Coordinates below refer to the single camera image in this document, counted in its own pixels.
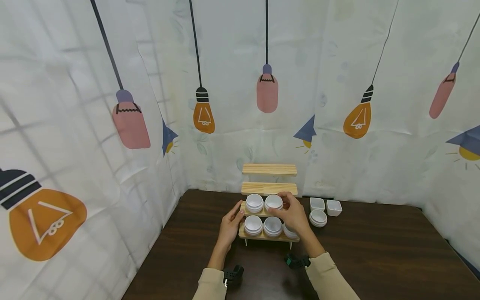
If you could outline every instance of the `light bulb illustration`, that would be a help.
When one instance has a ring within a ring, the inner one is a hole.
[[[317,135],[315,129],[313,128],[313,124],[315,122],[315,115],[313,115],[310,120],[308,120],[305,125],[300,128],[300,130],[293,136],[297,139],[301,139],[305,147],[310,149],[312,147],[312,138],[314,135]]]
[[[0,205],[9,213],[18,251],[38,262],[57,254],[87,218],[80,200],[42,188],[33,175],[22,170],[0,169]]]
[[[173,140],[178,137],[178,134],[176,134],[175,132],[173,132],[172,129],[168,128],[166,125],[165,125],[165,121],[162,120],[162,123],[163,123],[163,145],[162,145],[162,150],[163,150],[163,156],[165,156],[165,154],[167,154],[168,152],[170,152],[172,150],[173,147],[178,147],[178,146],[174,146],[173,145]]]
[[[198,54],[197,31],[195,30],[195,18],[193,16],[192,0],[190,2],[190,15],[192,16],[193,39],[195,41],[195,52],[197,56],[198,81],[200,87],[197,88],[197,103],[193,110],[193,124],[198,131],[204,133],[213,133],[215,131],[215,121],[213,119],[210,103],[208,103],[207,89],[202,86],[202,73],[200,71],[200,55]]]
[[[268,64],[268,0],[265,0],[265,65],[257,81],[257,107],[269,114],[278,106],[278,81]]]
[[[352,110],[343,123],[343,131],[354,139],[363,137],[370,127],[370,121],[372,119],[370,100],[372,95],[373,85],[370,85],[365,93],[363,93],[360,104]]]
[[[92,4],[96,21],[100,28],[100,33],[102,34],[105,48],[107,49],[110,63],[115,73],[115,77],[117,77],[117,82],[120,88],[116,94],[118,104],[112,111],[115,128],[117,129],[120,140],[125,147],[129,149],[150,148],[150,138],[148,137],[148,131],[142,110],[140,109],[140,106],[133,101],[132,94],[123,89],[117,64],[113,58],[112,50],[107,39],[107,33],[103,27],[102,19],[100,18],[100,13],[98,12],[95,0],[90,0],[90,3]]]
[[[272,75],[272,67],[264,65],[263,74],[257,82],[257,107],[269,114],[276,110],[278,105],[278,81]]]
[[[430,110],[428,112],[430,115],[430,118],[432,119],[436,119],[440,116],[440,114],[442,113],[442,110],[445,107],[445,104],[447,103],[447,100],[450,94],[452,93],[453,87],[455,86],[455,82],[456,82],[456,72],[460,67],[460,59],[462,58],[463,52],[465,51],[465,48],[467,47],[467,44],[470,41],[470,38],[472,36],[473,30],[475,29],[475,26],[477,25],[479,17],[480,17],[480,13],[477,16],[477,19],[475,20],[475,23],[473,24],[472,29],[470,30],[470,34],[468,35],[467,41],[463,45],[462,52],[460,53],[460,56],[458,57],[457,62],[453,65],[453,68],[450,71],[450,74],[448,74],[438,86],[437,92],[435,93],[435,97],[433,98],[432,105],[430,105]]]
[[[468,163],[480,160],[480,125],[461,133],[447,143],[458,145],[458,152],[446,153],[447,155],[460,155],[465,159],[465,170],[468,169]],[[474,165],[480,170],[480,166],[476,163]]]
[[[368,129],[370,128],[370,122],[372,120],[372,107],[370,106],[370,100],[373,96],[373,82],[375,81],[375,76],[377,75],[378,67],[382,61],[382,56],[384,54],[385,45],[387,44],[388,38],[390,36],[390,31],[392,29],[393,20],[395,19],[396,9],[398,8],[398,0],[396,1],[395,10],[393,12],[392,20],[390,21],[390,27],[388,28],[388,34],[384,41],[384,46],[382,48],[382,53],[378,59],[377,67],[375,68],[375,73],[373,73],[372,84],[367,88],[363,97],[360,101],[360,104],[357,105],[345,118],[343,122],[343,132],[346,135],[359,139],[367,134]]]
[[[208,103],[208,92],[204,87],[199,87],[196,95],[197,104],[195,104],[195,110],[193,111],[193,123],[199,131],[213,133],[215,131],[215,121]]]
[[[127,90],[117,92],[118,104],[113,108],[113,123],[123,145],[129,149],[150,148],[150,138],[140,107]]]

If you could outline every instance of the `black wrist strap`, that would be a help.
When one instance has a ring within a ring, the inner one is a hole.
[[[233,271],[223,271],[223,282],[225,284],[225,287],[227,285],[237,283],[241,280],[241,277],[243,275],[243,267],[241,265],[236,265],[235,268],[233,268]]]
[[[295,254],[289,253],[285,256],[284,261],[292,270],[306,268],[310,265],[310,259],[307,255],[297,257]]]

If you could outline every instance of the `pink light bulb illustration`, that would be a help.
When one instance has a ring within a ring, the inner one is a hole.
[[[118,104],[113,108],[113,123],[122,144],[129,149],[150,148],[147,126],[140,106],[135,104],[127,90],[117,92]]]
[[[269,114],[278,106],[278,81],[272,75],[272,67],[265,64],[263,74],[257,82],[257,107],[262,112]]]
[[[430,106],[429,115],[432,119],[438,118],[440,113],[445,107],[447,103],[448,97],[452,93],[453,87],[455,86],[456,81],[456,71],[460,66],[460,62],[457,61],[456,64],[453,66],[450,74],[445,77],[442,83],[438,86],[437,93],[433,98],[432,105]]]

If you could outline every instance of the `forearm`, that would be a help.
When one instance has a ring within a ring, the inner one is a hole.
[[[325,249],[318,241],[310,227],[307,227],[304,230],[299,230],[299,237],[308,254],[308,257],[315,258],[325,253]]]
[[[227,288],[223,283],[223,265],[228,247],[215,245],[207,268],[198,280],[198,288],[193,300],[224,300]]]
[[[360,300],[330,257],[324,253],[310,259],[307,275],[322,300]]]
[[[212,256],[210,256],[210,261],[208,262],[207,268],[217,269],[220,271],[223,270],[227,252],[227,246],[221,246],[217,243],[213,248]]]

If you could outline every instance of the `person's left hand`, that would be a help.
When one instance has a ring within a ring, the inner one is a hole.
[[[244,210],[240,210],[237,214],[237,210],[240,207],[243,200],[240,200],[235,206],[222,218],[220,224],[220,232],[218,233],[217,246],[225,249],[227,252],[230,250],[233,241],[237,237],[240,221],[245,214]]]

